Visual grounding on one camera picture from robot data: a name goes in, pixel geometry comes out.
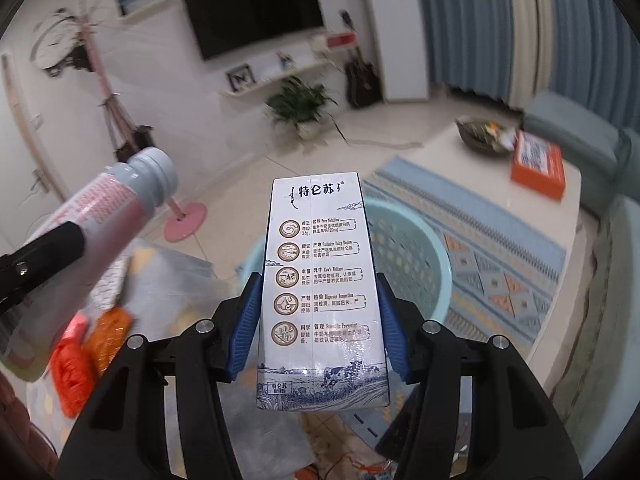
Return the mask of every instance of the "blue gripper pad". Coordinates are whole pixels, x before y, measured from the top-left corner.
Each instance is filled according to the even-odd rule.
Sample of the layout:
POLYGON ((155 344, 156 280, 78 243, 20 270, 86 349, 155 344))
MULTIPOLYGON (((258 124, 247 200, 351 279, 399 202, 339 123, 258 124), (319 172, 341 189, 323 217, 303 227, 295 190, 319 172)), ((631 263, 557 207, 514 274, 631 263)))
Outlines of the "blue gripper pad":
POLYGON ((409 348, 404 331, 394 311, 396 298, 389 297, 386 286, 378 276, 376 276, 376 289, 378 290, 378 304, 380 305, 382 336, 385 340, 386 355, 391 361, 393 370, 400 375, 403 381, 406 381, 410 373, 409 348))
POLYGON ((258 274, 258 278, 254 280, 251 288, 244 290, 238 299, 238 302, 240 302, 245 298, 244 304, 238 304, 238 308, 242 308, 242 313, 231 334, 229 359, 226 362, 226 371, 232 381, 236 380, 238 372, 244 370, 244 364, 251 348, 251 341, 254 339, 255 328, 258 326, 260 306, 262 304, 262 281, 262 276, 258 274))

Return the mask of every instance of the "door handle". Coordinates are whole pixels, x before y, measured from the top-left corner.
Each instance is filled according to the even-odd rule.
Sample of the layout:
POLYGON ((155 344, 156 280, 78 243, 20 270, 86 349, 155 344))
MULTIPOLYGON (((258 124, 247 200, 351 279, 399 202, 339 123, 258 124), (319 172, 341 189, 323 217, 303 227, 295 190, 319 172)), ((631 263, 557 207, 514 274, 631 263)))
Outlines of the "door handle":
POLYGON ((35 170, 33 170, 32 174, 36 180, 33 183, 33 186, 31 186, 31 191, 33 191, 35 187, 39 184, 40 186, 42 186, 42 190, 44 191, 44 194, 49 193, 50 191, 49 183, 47 182, 47 179, 44 178, 42 172, 40 171, 40 168, 36 168, 35 170))

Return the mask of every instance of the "door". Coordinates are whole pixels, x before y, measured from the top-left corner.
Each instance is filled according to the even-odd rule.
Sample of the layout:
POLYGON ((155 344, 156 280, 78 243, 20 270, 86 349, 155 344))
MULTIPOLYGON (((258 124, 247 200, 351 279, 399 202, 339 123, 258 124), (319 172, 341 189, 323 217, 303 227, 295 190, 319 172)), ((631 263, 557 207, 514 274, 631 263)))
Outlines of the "door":
POLYGON ((387 101, 427 100, 429 75, 420 0, 369 0, 387 101))
POLYGON ((0 63, 1 254, 5 254, 6 244, 14 251, 18 249, 62 203, 20 134, 14 115, 20 113, 20 110, 10 105, 5 88, 5 67, 4 62, 0 63))

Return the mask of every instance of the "plastic bottle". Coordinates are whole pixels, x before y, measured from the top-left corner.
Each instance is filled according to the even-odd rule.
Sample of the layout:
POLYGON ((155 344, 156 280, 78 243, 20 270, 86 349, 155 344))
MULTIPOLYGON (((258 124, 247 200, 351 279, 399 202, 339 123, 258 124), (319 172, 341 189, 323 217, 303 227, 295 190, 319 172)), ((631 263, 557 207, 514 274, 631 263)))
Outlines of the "plastic bottle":
POLYGON ((0 359, 9 370, 26 381, 42 375, 95 283, 177 186, 171 159, 147 148, 107 168, 31 236, 28 242, 71 221, 82 229, 84 255, 0 317, 0 359))

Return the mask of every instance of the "black guitar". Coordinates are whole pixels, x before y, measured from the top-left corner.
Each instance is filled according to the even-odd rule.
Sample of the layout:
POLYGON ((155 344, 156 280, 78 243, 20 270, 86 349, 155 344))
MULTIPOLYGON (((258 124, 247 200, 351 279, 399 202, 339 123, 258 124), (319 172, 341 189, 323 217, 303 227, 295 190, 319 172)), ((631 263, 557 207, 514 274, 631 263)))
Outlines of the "black guitar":
MULTIPOLYGON (((351 16, 346 10, 340 12, 344 25, 355 31, 351 16)), ((344 66, 347 74, 347 101, 353 108, 365 108, 373 103, 382 101, 380 78, 375 67, 362 59, 362 52, 357 46, 355 54, 344 66)))

